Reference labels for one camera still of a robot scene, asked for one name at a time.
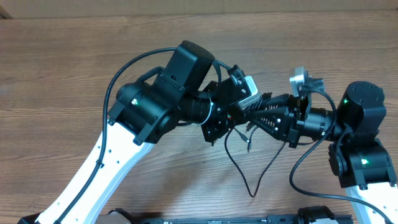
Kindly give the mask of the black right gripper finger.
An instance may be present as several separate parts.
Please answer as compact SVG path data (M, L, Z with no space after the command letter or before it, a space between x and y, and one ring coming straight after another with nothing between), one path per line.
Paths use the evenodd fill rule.
M285 93L278 96L272 96L272 93L264 93L257 105L257 109L273 109L288 105L289 94Z
M255 111L249 115L249 120L274 139L287 141L291 125L288 107Z

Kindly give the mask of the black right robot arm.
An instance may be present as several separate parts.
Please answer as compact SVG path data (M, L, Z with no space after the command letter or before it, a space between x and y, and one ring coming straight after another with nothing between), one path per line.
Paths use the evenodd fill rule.
M351 202L359 223L397 223L397 175L391 157L377 138L386 115L382 88L350 83L336 105L323 82L303 84L292 96L267 99L250 114L250 122L273 138L296 147L303 136L315 144L295 163L290 185L301 194ZM310 192L294 184L304 159L329 141L329 164L345 195Z

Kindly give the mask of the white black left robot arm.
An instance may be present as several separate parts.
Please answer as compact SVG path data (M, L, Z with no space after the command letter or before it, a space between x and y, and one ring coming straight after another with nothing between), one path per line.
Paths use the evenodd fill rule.
M97 143L60 196L46 210L21 223L94 223L128 172L183 123L198 124L207 142L222 137L258 95L252 79L226 65L203 47L183 41L169 48L165 67L155 67L123 85L114 103L103 104ZM205 89L208 71L226 69Z

